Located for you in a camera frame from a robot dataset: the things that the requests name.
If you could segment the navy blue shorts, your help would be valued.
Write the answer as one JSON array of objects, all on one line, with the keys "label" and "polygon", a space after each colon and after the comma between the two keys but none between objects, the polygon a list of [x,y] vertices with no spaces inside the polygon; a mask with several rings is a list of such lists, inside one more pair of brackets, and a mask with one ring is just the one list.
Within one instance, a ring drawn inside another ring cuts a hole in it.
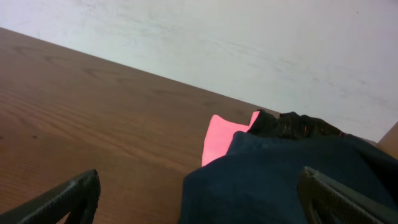
[{"label": "navy blue shorts", "polygon": [[187,175],[180,223],[305,223],[297,193],[304,167],[397,208],[397,161],[355,136],[302,140],[238,131],[225,156]]}]

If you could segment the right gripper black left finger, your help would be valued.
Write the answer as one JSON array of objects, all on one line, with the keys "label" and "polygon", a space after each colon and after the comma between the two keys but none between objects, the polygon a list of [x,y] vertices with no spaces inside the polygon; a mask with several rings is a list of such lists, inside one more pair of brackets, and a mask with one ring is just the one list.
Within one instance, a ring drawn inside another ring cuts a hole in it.
[{"label": "right gripper black left finger", "polygon": [[98,172],[84,171],[38,197],[1,214],[1,224],[92,224],[101,193]]}]

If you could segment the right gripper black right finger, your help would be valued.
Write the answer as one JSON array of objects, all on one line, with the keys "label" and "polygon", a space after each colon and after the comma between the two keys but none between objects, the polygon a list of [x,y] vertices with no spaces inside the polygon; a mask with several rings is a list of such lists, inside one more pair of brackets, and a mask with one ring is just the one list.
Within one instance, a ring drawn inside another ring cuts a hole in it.
[{"label": "right gripper black right finger", "polygon": [[308,223],[397,223],[397,211],[329,178],[304,167],[297,192]]}]

